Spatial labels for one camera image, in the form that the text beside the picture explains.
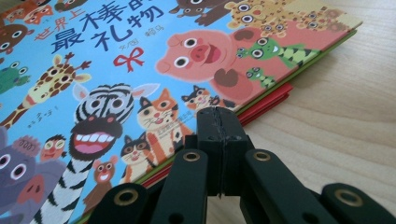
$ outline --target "cartoon pig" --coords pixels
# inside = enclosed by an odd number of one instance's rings
[[[215,30],[175,34],[168,39],[168,51],[156,68],[161,74],[190,83],[208,81],[221,97],[240,105],[263,92],[259,82],[247,78],[250,68],[261,67],[272,76],[289,72],[277,58],[258,61],[236,57],[238,49],[251,47],[260,37],[260,29],[251,27],[229,35]]]

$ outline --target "orange cat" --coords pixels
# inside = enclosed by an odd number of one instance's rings
[[[137,113],[139,124],[146,129],[147,141],[156,158],[154,164],[164,162],[175,150],[184,144],[184,136],[192,131],[178,119],[177,101],[171,97],[168,89],[163,89],[161,96],[154,101],[140,98]]]

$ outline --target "wood grain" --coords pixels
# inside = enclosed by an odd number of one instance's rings
[[[358,33],[295,78],[284,103],[246,128],[308,188],[355,186],[396,216],[396,4],[327,0]],[[210,198],[207,223],[244,223],[238,198]]]

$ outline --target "red ribbon bow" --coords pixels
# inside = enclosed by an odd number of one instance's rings
[[[140,66],[143,65],[143,61],[138,60],[137,58],[140,57],[144,51],[141,48],[134,48],[131,53],[129,54],[129,57],[126,57],[124,55],[119,55],[114,61],[114,65],[120,66],[125,63],[128,65],[128,72],[133,72],[134,68],[132,67],[132,62],[136,62]]]

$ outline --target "zebra stripes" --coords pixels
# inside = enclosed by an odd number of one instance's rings
[[[90,92],[88,97],[82,99],[75,114],[75,122],[86,119],[89,115],[103,118],[108,114],[117,115],[119,123],[125,122],[134,109],[132,88],[126,84],[114,86],[103,85]]]
[[[79,200],[93,161],[72,159],[31,223],[67,223]]]

